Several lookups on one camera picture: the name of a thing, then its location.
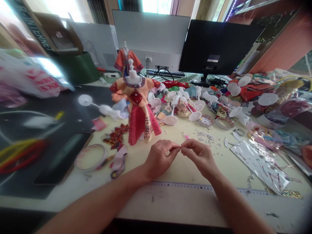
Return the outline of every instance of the hand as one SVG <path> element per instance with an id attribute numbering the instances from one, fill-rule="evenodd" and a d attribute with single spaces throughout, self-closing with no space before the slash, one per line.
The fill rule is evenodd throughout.
<path id="1" fill-rule="evenodd" d="M 207 180 L 210 181 L 221 174 L 208 145 L 194 139 L 188 139 L 181 144 L 181 153 L 195 163 L 198 170 Z"/>
<path id="2" fill-rule="evenodd" d="M 148 181 L 153 181 L 164 174 L 176 158 L 181 147 L 169 140 L 159 140 L 151 146 L 146 162 L 142 165 Z"/>

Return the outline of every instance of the computer monitor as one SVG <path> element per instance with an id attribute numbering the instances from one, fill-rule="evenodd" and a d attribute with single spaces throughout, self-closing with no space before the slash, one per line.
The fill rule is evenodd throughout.
<path id="1" fill-rule="evenodd" d="M 149 69 L 178 71 L 190 17 L 113 10 L 118 43 L 132 50 Z"/>
<path id="2" fill-rule="evenodd" d="M 117 59 L 116 46 L 118 46 L 117 41 L 114 42 L 114 26 L 75 22 L 71 22 L 71 25 L 80 38 L 84 51 L 90 53 L 95 66 L 109 71 L 117 71 L 114 68 Z"/>
<path id="3" fill-rule="evenodd" d="M 191 20 L 184 43 L 179 71 L 230 75 L 248 53 L 264 28 L 205 20 Z"/>

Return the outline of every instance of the green bin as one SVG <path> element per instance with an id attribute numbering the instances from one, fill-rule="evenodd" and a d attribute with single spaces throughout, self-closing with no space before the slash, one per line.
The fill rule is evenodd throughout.
<path id="1" fill-rule="evenodd" d="M 51 58 L 71 85 L 92 83 L 101 77 L 89 52 L 83 52 L 81 55 L 51 56 Z"/>

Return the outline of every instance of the black monitor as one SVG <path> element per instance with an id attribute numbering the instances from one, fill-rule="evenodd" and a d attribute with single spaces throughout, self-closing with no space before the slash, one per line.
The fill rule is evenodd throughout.
<path id="1" fill-rule="evenodd" d="M 193 19 L 183 46 L 179 71 L 203 73 L 201 83 L 195 84 L 209 87 L 207 75 L 232 74 L 263 30 L 256 25 Z"/>

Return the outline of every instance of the monitor stand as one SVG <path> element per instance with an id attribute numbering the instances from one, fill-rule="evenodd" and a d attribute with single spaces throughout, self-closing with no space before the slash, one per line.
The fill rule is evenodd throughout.
<path id="1" fill-rule="evenodd" d="M 210 82 L 206 81 L 207 80 L 207 76 L 209 75 L 209 73 L 213 73 L 213 70 L 205 69 L 204 74 L 201 77 L 201 81 L 200 82 L 193 82 L 193 81 L 191 81 L 191 84 L 209 88 L 211 86 L 211 84 L 210 84 Z"/>

